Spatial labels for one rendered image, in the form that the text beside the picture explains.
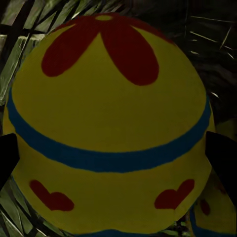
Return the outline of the wicker basket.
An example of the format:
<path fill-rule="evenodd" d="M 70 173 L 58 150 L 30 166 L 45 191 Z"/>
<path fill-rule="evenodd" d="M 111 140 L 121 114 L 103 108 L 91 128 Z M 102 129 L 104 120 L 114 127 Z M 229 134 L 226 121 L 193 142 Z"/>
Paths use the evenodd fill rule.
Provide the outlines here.
<path fill-rule="evenodd" d="M 14 69 L 14 72 L 12 73 L 12 76 L 8 82 L 8 85 L 6 86 L 6 91 L 8 89 L 8 86 L 12 80 L 12 77 L 16 71 L 16 68 L 18 67 L 18 71 L 20 70 L 20 64 L 21 64 L 21 57 L 24 54 L 25 48 L 29 42 L 29 40 L 33 40 L 33 49 L 35 48 L 36 44 L 39 44 L 45 36 L 47 36 L 52 31 L 56 30 L 57 28 L 63 26 L 69 21 L 75 20 L 79 17 L 82 17 L 85 12 L 90 10 L 90 8 L 94 7 L 95 5 L 98 5 L 89 15 L 92 14 L 103 14 L 103 13 L 115 13 L 115 14 L 121 14 L 125 16 L 129 16 L 132 18 L 138 19 L 145 13 L 151 12 L 151 10 L 162 3 L 164 0 L 143 0 L 136 6 L 134 4 L 138 0 L 115 0 L 112 4 L 110 4 L 107 8 L 102 10 L 105 5 L 110 2 L 110 0 L 90 0 L 84 8 L 79 11 L 77 14 L 75 14 L 81 0 L 76 0 L 74 3 L 72 3 L 70 6 L 68 6 L 64 11 L 62 11 L 63 6 L 69 2 L 70 0 L 60 0 L 57 4 L 55 4 L 50 10 L 48 10 L 43 16 L 41 16 L 41 13 L 43 12 L 43 9 L 45 8 L 45 5 L 48 0 L 26 0 L 25 3 L 18 8 L 15 12 L 13 12 L 10 16 L 8 16 L 5 20 L 2 20 L 7 13 L 8 10 L 13 8 L 16 4 L 18 4 L 21 0 L 0 0 L 0 75 L 4 68 L 4 65 L 7 63 L 7 60 L 12 52 L 12 49 L 17 41 L 17 39 L 22 39 L 21 44 L 21 52 L 18 59 L 18 62 L 16 64 L 16 67 Z M 29 28 L 24 28 L 26 19 L 28 15 L 30 15 L 35 9 L 37 9 L 39 6 L 42 6 L 36 21 L 34 24 L 32 24 Z M 166 21 L 163 21 L 161 24 L 176 21 L 180 19 L 185 19 L 184 23 L 176 24 L 170 27 L 166 27 L 163 29 L 159 29 L 163 34 L 165 32 L 171 31 L 173 29 L 179 28 L 184 26 L 184 31 L 178 32 L 175 34 L 169 34 L 167 37 L 169 39 L 182 35 L 183 34 L 183 40 L 174 41 L 176 45 L 183 43 L 181 50 L 184 52 L 186 56 L 197 56 L 202 57 L 211 60 L 210 63 L 198 61 L 195 59 L 189 59 L 190 62 L 193 64 L 195 69 L 197 70 L 197 73 L 199 77 L 201 78 L 203 82 L 203 86 L 205 86 L 205 83 L 214 84 L 221 86 L 221 89 L 218 92 L 214 92 L 211 89 L 207 88 L 205 86 L 205 92 L 208 94 L 211 107 L 214 113 L 214 126 L 221 123 L 221 116 L 223 121 L 226 121 L 229 119 L 228 114 L 228 108 L 233 107 L 234 108 L 234 117 L 237 116 L 237 102 L 233 100 L 233 104 L 227 106 L 226 101 L 224 99 L 223 94 L 227 92 L 228 89 L 230 89 L 235 99 L 237 100 L 237 65 L 230 64 L 228 62 L 224 62 L 222 60 L 218 60 L 217 57 L 219 53 L 226 54 L 231 56 L 236 62 L 237 62 L 237 50 L 234 48 L 231 48 L 227 45 L 225 45 L 225 41 L 229 34 L 233 35 L 234 37 L 237 37 L 237 28 L 234 28 L 235 22 L 237 22 L 237 0 L 180 0 L 180 3 L 183 4 L 186 3 L 186 7 L 183 9 L 179 9 L 177 11 L 168 12 L 165 14 L 156 15 L 153 17 L 148 17 L 145 19 L 142 19 L 141 21 L 145 22 L 146 20 L 150 19 L 159 19 L 159 18 L 165 18 L 165 17 L 171 17 L 172 19 L 168 19 Z M 67 16 L 65 21 L 55 27 L 54 29 L 51 29 L 54 25 L 55 20 L 61 16 L 64 12 L 66 12 L 70 7 L 74 5 L 74 8 L 70 12 L 70 14 Z M 204 23 L 204 22 L 198 22 L 198 21 L 189 21 L 189 17 L 192 14 L 198 14 L 198 13 L 206 13 L 206 12 L 213 12 L 213 11 L 224 11 L 235 14 L 234 20 L 226 20 L 226 19 L 216 19 L 216 21 L 227 21 L 232 22 L 231 26 L 226 25 L 219 25 L 219 24 L 211 24 L 211 23 Z M 37 27 L 40 23 L 42 23 L 44 20 L 46 20 L 49 16 L 51 16 L 53 13 L 56 12 L 56 15 L 54 18 L 45 26 L 43 26 L 39 31 L 36 31 L 34 28 Z M 206 27 L 213 28 L 215 30 L 221 31 L 226 33 L 224 39 L 222 42 L 218 42 L 216 40 L 213 40 L 211 38 L 208 38 L 202 34 L 199 34 L 198 32 L 195 32 L 193 30 L 187 30 L 187 25 L 197 23 Z M 44 31 L 47 28 L 46 31 Z M 200 41 L 196 39 L 190 39 L 186 40 L 185 35 L 188 32 L 195 33 L 201 37 L 204 37 L 208 39 L 208 41 Z M 2 38 L 6 37 L 6 41 L 4 44 L 4 48 L 2 49 Z M 37 43 L 36 43 L 37 41 Z M 186 52 L 184 51 L 185 43 L 196 43 L 196 44 L 206 44 L 206 45 L 216 45 L 219 46 L 217 50 L 214 49 L 208 49 L 209 51 L 216 52 L 213 57 L 201 55 L 194 52 Z M 230 51 L 222 51 L 222 47 L 225 46 Z M 225 79 L 220 79 L 218 77 L 215 77 L 213 75 L 210 75 L 210 71 L 217 71 L 219 72 Z M 224 107 L 222 108 L 221 105 L 217 102 L 217 99 L 219 99 Z M 6 103 L 5 103 L 6 105 Z M 0 115 L 4 114 L 4 108 L 5 105 L 0 106 Z M 3 123 L 0 120 L 0 135 L 3 134 Z M 4 230 L 6 237 L 11 237 L 10 232 L 6 226 L 6 223 L 3 218 L 6 218 L 7 221 L 14 227 L 14 229 L 18 232 L 20 237 L 35 237 L 38 231 L 40 231 L 45 237 L 61 237 L 59 234 L 55 233 L 53 230 L 49 229 L 46 225 L 44 225 L 45 219 L 41 216 L 38 216 L 37 212 L 33 210 L 33 208 L 28 204 L 28 202 L 25 200 L 25 203 L 27 205 L 28 211 L 30 215 L 24 210 L 24 208 L 19 204 L 19 202 L 14 197 L 12 187 L 10 184 L 10 179 L 12 179 L 12 176 L 8 178 L 8 181 L 5 183 L 4 188 L 6 192 L 8 193 L 11 201 L 15 205 L 16 209 L 18 210 L 18 207 L 21 209 L 21 211 L 24 213 L 24 215 L 27 217 L 27 219 L 31 222 L 33 225 L 33 228 L 31 231 L 27 234 L 24 232 L 24 228 L 22 226 L 22 222 L 20 222 L 20 226 L 22 229 L 22 232 L 18 229 L 18 227 L 15 225 L 15 223 L 11 220 L 7 212 L 4 210 L 4 208 L 0 205 L 0 225 L 2 229 Z M 164 232 L 159 232 L 157 234 L 154 234 L 150 237 L 183 237 L 182 233 L 188 232 L 187 226 L 181 226 L 181 222 L 185 222 L 186 215 L 184 215 L 180 220 L 176 221 L 176 224 L 171 225 L 170 227 L 166 228 L 165 230 L 171 230 L 171 231 L 177 231 L 178 236 L 173 236 L 166 234 Z"/>

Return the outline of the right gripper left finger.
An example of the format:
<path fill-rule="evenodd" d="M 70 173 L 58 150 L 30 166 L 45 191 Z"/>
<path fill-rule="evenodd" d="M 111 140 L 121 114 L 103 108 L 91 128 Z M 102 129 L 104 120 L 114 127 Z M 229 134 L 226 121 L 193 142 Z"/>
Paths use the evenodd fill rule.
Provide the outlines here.
<path fill-rule="evenodd" d="M 8 181 L 19 160 L 16 134 L 0 136 L 0 190 Z"/>

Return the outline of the easter egg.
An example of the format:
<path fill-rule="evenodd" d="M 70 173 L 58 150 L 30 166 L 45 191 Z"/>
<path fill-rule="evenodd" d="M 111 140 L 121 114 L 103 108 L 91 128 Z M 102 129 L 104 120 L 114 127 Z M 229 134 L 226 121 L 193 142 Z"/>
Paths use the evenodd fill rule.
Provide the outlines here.
<path fill-rule="evenodd" d="M 11 176 L 35 212 L 72 237 L 150 237 L 200 197 L 216 131 L 184 52 L 129 16 L 82 16 L 49 33 L 9 89 Z"/>
<path fill-rule="evenodd" d="M 237 116 L 215 125 L 215 133 L 237 141 Z M 186 213 L 187 229 L 192 237 L 237 237 L 235 208 L 220 179 L 211 169 L 200 197 Z"/>

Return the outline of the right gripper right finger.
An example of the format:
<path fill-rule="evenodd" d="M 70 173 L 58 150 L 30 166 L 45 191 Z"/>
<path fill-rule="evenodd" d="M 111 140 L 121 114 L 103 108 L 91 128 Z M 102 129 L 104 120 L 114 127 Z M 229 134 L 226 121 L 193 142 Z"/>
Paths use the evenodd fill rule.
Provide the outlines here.
<path fill-rule="evenodd" d="M 206 133 L 205 154 L 237 208 L 237 141 L 209 131 Z"/>

